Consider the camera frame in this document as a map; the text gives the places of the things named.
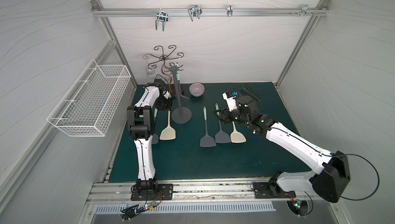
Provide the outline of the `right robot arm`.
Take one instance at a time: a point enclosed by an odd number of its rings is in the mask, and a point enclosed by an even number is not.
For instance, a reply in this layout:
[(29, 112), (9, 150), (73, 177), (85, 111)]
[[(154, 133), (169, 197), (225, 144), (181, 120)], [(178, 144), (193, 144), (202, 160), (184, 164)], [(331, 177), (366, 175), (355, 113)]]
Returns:
[(310, 171), (301, 173), (278, 171), (267, 187), (273, 197), (299, 191), (316, 193), (328, 202), (339, 201), (351, 180), (348, 158), (344, 153), (322, 149), (269, 115), (261, 114), (256, 101), (250, 96), (236, 97), (236, 93), (231, 91), (222, 96), (227, 107), (218, 111), (220, 121), (245, 125), (254, 134), (287, 150), (310, 168)]

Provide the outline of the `green handled beige spoon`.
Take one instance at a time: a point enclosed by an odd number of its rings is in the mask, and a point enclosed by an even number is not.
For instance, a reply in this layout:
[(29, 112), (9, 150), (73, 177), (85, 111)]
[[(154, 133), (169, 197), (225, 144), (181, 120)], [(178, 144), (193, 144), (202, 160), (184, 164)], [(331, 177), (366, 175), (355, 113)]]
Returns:
[(168, 141), (168, 140), (174, 140), (175, 138), (176, 138), (176, 131), (171, 126), (171, 111), (168, 110), (167, 126), (161, 131), (159, 139), (163, 141)]

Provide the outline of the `green handled grey turner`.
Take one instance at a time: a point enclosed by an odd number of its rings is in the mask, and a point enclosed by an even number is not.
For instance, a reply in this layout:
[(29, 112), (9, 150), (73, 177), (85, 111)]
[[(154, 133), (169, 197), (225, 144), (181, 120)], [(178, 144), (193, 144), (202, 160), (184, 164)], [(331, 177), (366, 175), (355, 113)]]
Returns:
[[(218, 117), (220, 117), (218, 103), (216, 103), (215, 106), (216, 106), (216, 114)], [(231, 143), (230, 135), (222, 130), (220, 118), (219, 118), (219, 131), (215, 135), (215, 142), (218, 144)]]

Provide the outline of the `green handled grey spatula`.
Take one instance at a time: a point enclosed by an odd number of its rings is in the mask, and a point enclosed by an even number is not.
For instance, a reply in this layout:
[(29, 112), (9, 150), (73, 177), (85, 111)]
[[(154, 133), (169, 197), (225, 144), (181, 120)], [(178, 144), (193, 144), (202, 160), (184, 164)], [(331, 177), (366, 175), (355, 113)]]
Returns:
[(217, 145), (215, 139), (208, 134), (206, 106), (203, 107), (203, 115), (205, 122), (205, 135), (200, 139), (200, 147), (215, 147)]

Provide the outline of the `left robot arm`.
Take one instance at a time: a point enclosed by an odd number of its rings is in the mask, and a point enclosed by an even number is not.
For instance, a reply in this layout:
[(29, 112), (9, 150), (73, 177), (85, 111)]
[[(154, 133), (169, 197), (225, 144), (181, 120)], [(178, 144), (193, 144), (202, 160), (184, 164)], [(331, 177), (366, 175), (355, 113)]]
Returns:
[(152, 141), (155, 130), (153, 107), (158, 98), (167, 94), (167, 90), (163, 80), (154, 80), (152, 83), (145, 84), (143, 88), (144, 93), (140, 99), (133, 106), (127, 108), (128, 134), (137, 151), (137, 192), (158, 193), (152, 156)]

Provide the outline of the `grey handled beige spatula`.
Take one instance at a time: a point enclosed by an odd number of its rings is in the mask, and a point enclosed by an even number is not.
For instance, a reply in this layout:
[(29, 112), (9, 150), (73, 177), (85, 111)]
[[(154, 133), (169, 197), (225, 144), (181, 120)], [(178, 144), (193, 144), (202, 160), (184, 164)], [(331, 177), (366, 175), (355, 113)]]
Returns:
[(237, 131), (235, 122), (232, 122), (233, 132), (230, 134), (231, 143), (245, 143), (246, 137)]

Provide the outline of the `green handled grey spoon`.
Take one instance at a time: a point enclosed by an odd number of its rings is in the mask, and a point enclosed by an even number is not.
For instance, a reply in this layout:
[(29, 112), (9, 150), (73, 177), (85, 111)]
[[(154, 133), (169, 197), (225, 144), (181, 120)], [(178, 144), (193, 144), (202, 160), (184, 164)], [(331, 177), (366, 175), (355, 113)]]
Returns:
[(159, 142), (159, 136), (158, 136), (158, 134), (156, 133), (156, 117), (157, 117), (157, 112), (158, 112), (158, 109), (155, 108), (155, 110), (154, 110), (154, 125), (155, 125), (155, 127), (154, 127), (154, 134), (153, 134), (153, 138), (152, 138), (152, 144), (153, 144), (153, 145), (154, 145), (154, 144), (158, 144), (158, 142)]

